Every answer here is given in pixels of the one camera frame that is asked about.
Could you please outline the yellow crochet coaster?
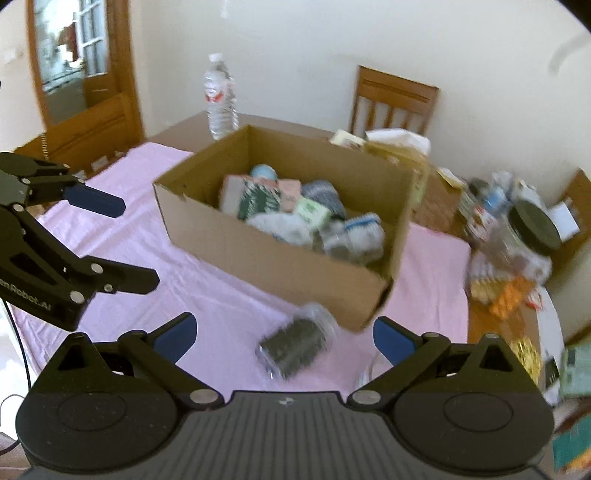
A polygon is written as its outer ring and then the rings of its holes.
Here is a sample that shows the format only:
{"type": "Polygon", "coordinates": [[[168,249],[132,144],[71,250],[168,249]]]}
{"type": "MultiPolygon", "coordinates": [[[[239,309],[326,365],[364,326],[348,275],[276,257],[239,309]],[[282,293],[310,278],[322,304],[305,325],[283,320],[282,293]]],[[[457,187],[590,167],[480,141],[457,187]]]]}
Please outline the yellow crochet coaster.
{"type": "Polygon", "coordinates": [[[542,372],[542,358],[532,340],[525,336],[513,340],[509,346],[533,382],[538,384],[542,372]]]}

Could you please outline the pink tablecloth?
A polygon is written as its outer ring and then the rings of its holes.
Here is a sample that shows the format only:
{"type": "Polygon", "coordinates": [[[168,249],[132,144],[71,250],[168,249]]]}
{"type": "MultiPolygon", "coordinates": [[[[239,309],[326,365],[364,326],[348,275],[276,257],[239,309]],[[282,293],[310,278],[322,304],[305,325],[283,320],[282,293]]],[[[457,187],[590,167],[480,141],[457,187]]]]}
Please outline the pink tablecloth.
{"type": "MultiPolygon", "coordinates": [[[[80,256],[96,256],[154,269],[160,279],[148,295],[99,294],[79,327],[95,342],[130,330],[151,331],[183,312],[197,318],[195,343],[180,366],[224,396],[236,390],[339,391],[360,386],[368,369],[383,371],[370,330],[348,331],[310,367],[287,382],[270,378],[256,346],[294,314],[293,304],[256,289],[173,246],[157,207],[153,181],[185,153],[156,143],[131,150],[93,178],[94,188],[123,198],[117,219],[61,202],[39,221],[80,256]]],[[[464,291],[469,249],[465,242],[412,225],[399,277],[383,314],[422,334],[438,332],[457,343],[468,339],[464,291]]]]}

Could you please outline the grey blue knitted sock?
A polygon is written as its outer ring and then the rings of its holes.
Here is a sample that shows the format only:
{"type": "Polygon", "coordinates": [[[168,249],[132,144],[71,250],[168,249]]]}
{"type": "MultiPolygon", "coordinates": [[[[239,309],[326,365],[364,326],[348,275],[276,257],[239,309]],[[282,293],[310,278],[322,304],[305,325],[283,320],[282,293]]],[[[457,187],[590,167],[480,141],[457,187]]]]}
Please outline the grey blue knitted sock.
{"type": "Polygon", "coordinates": [[[348,217],[338,191],[329,181],[315,180],[305,183],[301,187],[301,195],[328,208],[331,211],[332,218],[346,220],[348,217]]]}

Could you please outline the teal packet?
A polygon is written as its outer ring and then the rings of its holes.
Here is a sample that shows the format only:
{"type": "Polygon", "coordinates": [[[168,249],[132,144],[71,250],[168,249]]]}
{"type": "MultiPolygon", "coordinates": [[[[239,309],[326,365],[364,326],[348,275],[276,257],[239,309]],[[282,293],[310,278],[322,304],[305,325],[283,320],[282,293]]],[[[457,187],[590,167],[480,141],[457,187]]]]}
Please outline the teal packet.
{"type": "Polygon", "coordinates": [[[589,343],[567,347],[560,368],[560,397],[583,398],[591,393],[591,349],[589,343]]]}

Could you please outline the wooden chair by wall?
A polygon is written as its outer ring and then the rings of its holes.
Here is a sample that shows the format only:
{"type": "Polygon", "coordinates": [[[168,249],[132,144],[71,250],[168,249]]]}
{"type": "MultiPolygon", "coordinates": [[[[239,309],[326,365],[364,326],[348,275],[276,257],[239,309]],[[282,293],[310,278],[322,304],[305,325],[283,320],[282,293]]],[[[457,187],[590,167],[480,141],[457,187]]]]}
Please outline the wooden chair by wall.
{"type": "Polygon", "coordinates": [[[438,87],[359,65],[349,133],[403,128],[426,135],[439,96],[438,87]]]}

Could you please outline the light blue round toy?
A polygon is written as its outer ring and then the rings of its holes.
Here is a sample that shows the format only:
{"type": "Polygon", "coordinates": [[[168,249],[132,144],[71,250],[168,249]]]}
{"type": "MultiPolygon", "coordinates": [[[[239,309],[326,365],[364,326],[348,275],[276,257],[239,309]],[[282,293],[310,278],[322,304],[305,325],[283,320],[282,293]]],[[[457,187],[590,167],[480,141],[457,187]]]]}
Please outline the light blue round toy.
{"type": "Polygon", "coordinates": [[[259,178],[265,179],[270,181],[277,180],[276,170],[273,169],[270,165],[266,164],[259,164],[252,168],[252,171],[249,172],[249,176],[252,178],[259,178]]]}

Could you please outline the tissue box with tissue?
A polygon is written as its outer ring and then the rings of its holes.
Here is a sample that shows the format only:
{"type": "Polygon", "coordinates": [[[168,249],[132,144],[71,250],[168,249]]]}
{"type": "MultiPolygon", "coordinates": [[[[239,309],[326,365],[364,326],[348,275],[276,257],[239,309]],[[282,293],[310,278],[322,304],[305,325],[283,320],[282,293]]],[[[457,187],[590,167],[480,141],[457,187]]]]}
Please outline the tissue box with tissue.
{"type": "Polygon", "coordinates": [[[420,178],[430,174],[431,141],[412,131],[393,128],[367,131],[363,152],[414,170],[420,178]]]}

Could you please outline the clear plastic water bottle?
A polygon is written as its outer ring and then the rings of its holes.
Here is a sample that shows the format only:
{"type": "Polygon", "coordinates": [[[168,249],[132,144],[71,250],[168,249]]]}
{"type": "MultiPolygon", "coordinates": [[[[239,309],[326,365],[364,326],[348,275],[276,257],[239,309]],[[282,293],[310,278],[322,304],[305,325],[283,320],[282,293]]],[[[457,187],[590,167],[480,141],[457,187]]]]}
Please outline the clear plastic water bottle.
{"type": "Polygon", "coordinates": [[[208,58],[209,65],[204,73],[208,127],[211,137],[219,140],[239,128],[235,82],[221,53],[212,53],[208,58]]]}

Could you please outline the small white paper box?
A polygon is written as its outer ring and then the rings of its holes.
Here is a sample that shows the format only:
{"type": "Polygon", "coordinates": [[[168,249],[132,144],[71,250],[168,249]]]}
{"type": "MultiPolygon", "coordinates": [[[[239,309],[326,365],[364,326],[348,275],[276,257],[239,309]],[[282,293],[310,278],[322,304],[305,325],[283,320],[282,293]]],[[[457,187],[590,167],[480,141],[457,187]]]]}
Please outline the small white paper box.
{"type": "Polygon", "coordinates": [[[280,190],[280,211],[291,213],[301,198],[301,181],[294,179],[280,179],[277,181],[280,190]]]}

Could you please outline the white plastic bottle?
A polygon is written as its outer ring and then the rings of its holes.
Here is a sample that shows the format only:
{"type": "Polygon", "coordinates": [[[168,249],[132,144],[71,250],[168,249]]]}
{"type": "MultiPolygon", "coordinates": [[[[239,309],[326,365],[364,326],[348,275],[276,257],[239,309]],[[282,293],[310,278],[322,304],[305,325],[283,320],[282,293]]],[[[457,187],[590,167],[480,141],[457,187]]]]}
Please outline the white plastic bottle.
{"type": "Polygon", "coordinates": [[[228,175],[219,191],[218,209],[246,221],[257,214],[280,211],[281,193],[276,181],[246,175],[228,175]]]}

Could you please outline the clear jar of dark tea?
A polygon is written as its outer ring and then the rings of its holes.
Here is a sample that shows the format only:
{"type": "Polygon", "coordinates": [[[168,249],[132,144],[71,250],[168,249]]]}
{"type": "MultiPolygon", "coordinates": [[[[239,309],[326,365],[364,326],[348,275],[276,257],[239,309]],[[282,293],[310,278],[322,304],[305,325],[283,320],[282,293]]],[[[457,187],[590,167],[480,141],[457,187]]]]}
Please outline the clear jar of dark tea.
{"type": "Polygon", "coordinates": [[[256,358],[270,378],[290,380],[329,350],[338,333],[332,313],[321,304],[308,303],[298,308],[290,321],[260,339],[256,358]]]}

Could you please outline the wooden glass door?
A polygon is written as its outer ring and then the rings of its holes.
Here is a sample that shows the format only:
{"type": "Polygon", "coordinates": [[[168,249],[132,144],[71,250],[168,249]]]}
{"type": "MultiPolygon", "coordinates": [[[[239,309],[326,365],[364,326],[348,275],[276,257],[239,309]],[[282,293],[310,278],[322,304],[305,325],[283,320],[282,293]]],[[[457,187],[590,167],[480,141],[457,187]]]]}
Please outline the wooden glass door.
{"type": "Polygon", "coordinates": [[[29,1],[33,85],[43,128],[31,146],[76,164],[144,138],[127,1],[29,1]]]}

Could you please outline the white blue knitted sock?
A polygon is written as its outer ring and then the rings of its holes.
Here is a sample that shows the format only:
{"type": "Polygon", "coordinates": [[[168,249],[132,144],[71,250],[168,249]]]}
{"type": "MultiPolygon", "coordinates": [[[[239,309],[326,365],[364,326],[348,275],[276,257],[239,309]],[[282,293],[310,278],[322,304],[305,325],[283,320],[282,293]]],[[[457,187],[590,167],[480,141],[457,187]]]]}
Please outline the white blue knitted sock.
{"type": "Polygon", "coordinates": [[[259,213],[249,218],[246,224],[283,243],[305,249],[311,249],[314,246],[311,230],[301,217],[294,214],[259,213]]]}

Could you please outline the large black-lid plastic jar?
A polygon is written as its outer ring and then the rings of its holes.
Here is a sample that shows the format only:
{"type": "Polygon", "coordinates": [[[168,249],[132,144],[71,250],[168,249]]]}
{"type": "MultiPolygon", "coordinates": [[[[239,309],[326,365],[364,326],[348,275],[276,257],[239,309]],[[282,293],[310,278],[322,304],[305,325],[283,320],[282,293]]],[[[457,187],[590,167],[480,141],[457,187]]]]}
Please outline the large black-lid plastic jar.
{"type": "Polygon", "coordinates": [[[496,269],[543,284],[552,273],[551,256],[560,246],[550,217],[534,203],[518,200],[499,219],[482,249],[496,269]]]}

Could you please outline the green white tissue pack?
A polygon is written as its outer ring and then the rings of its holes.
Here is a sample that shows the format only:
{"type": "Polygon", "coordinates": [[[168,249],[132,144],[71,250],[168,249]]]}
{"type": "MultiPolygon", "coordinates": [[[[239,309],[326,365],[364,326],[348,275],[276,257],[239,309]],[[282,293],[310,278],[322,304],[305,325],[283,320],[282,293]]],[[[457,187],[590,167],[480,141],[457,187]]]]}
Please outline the green white tissue pack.
{"type": "Polygon", "coordinates": [[[301,217],[311,231],[322,229],[332,218],[332,212],[329,208],[305,197],[297,200],[294,214],[301,217]]]}

